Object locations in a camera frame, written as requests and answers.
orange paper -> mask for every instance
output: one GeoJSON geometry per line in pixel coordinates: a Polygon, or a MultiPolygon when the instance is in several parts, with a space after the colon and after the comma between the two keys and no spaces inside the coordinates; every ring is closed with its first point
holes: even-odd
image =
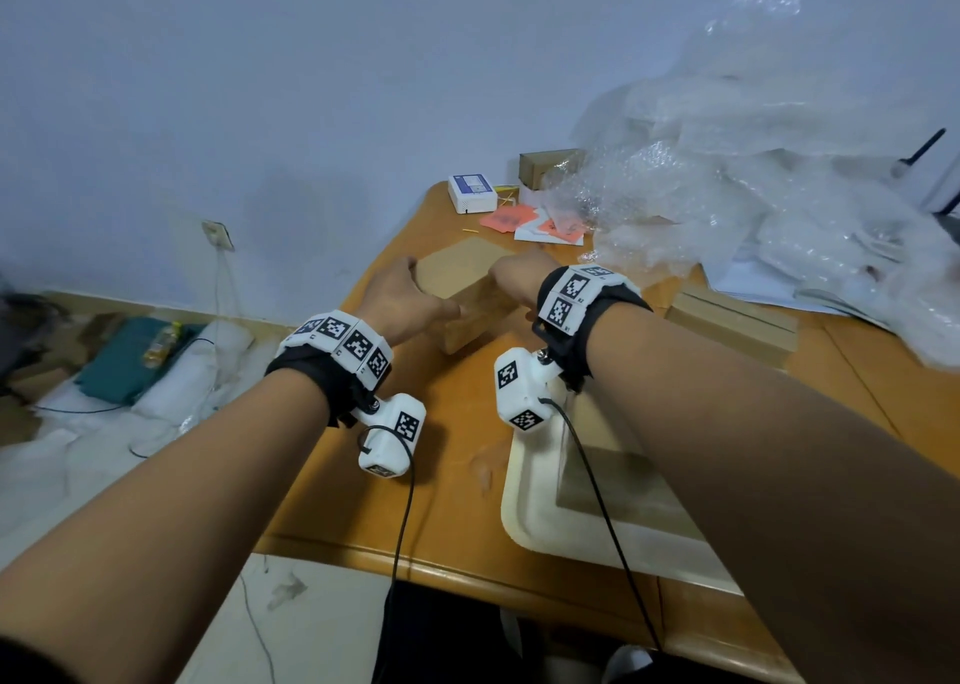
{"type": "Polygon", "coordinates": [[[553,223],[553,219],[547,219],[538,227],[536,230],[538,232],[544,232],[545,234],[550,235],[551,237],[556,237],[558,240],[563,241],[580,241],[580,238],[584,235],[585,227],[579,222],[571,222],[567,226],[563,227],[566,231],[560,231],[557,229],[557,225],[553,223]]]}
{"type": "Polygon", "coordinates": [[[526,204],[502,205],[496,211],[480,219],[480,226],[510,234],[522,224],[537,218],[537,210],[526,204]]]}

hand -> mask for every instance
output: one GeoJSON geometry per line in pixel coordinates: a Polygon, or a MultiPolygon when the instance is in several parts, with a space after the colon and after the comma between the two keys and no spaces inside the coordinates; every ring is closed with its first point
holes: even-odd
{"type": "Polygon", "coordinates": [[[546,276],[560,263],[542,249],[499,258],[489,268],[489,275],[500,290],[521,305],[537,309],[537,294],[546,276]]]}
{"type": "Polygon", "coordinates": [[[416,264],[416,257],[402,256],[374,272],[354,313],[390,347],[413,338],[435,320],[456,320],[461,314],[457,302],[427,295],[417,287],[411,274],[416,264]]]}

white wall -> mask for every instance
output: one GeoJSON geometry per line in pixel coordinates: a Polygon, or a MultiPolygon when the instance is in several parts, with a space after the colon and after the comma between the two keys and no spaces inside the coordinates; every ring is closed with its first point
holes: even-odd
{"type": "MultiPolygon", "coordinates": [[[[730,1],[0,0],[0,271],[211,309],[212,218],[239,311],[297,322],[431,184],[515,178],[519,152],[569,144],[596,96],[665,71],[730,1]]],[[[955,0],[804,10],[854,29],[838,59],[915,77],[960,134],[955,0]]]]}

black wrist strap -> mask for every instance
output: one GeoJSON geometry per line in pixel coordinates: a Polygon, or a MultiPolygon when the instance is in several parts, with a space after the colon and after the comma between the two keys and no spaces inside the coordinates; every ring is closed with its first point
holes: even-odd
{"type": "MultiPolygon", "coordinates": [[[[546,302],[550,290],[560,281],[568,267],[557,267],[546,276],[539,292],[536,293],[536,311],[539,313],[546,302]]],[[[600,316],[616,303],[629,303],[653,312],[653,309],[636,292],[623,284],[604,287],[597,298],[590,303],[583,315],[582,322],[571,336],[558,327],[546,324],[540,317],[534,319],[534,333],[547,344],[550,357],[563,369],[561,378],[574,391],[583,387],[584,377],[593,376],[587,363],[587,341],[600,316]]]]}
{"type": "Polygon", "coordinates": [[[356,375],[348,373],[340,363],[322,350],[310,345],[287,348],[267,366],[264,376],[281,368],[299,371],[319,387],[330,406],[330,421],[327,424],[329,427],[337,427],[338,420],[347,426],[353,426],[354,417],[351,416],[351,411],[354,409],[373,411],[374,393],[364,388],[356,375]]]}

wrist-mounted device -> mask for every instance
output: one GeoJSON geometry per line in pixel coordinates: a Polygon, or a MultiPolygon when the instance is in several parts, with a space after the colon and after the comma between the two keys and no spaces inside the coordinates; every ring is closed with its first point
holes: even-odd
{"type": "Polygon", "coordinates": [[[426,409],[405,393],[385,400],[375,395],[393,360],[390,345],[372,327],[332,310],[314,315],[284,338],[264,375],[291,368],[309,377],[330,406],[331,427],[341,421],[352,427],[356,420],[370,427],[360,445],[360,467],[398,477],[410,466],[426,409]]]}
{"type": "Polygon", "coordinates": [[[511,348],[493,364],[496,410],[504,422],[530,432],[549,419],[555,410],[542,399],[562,402],[550,389],[558,376],[567,389],[580,392],[591,374],[587,340],[600,316],[618,302],[650,310],[630,279],[599,264],[558,267],[547,275],[536,297],[533,326],[547,347],[536,353],[511,348]]]}

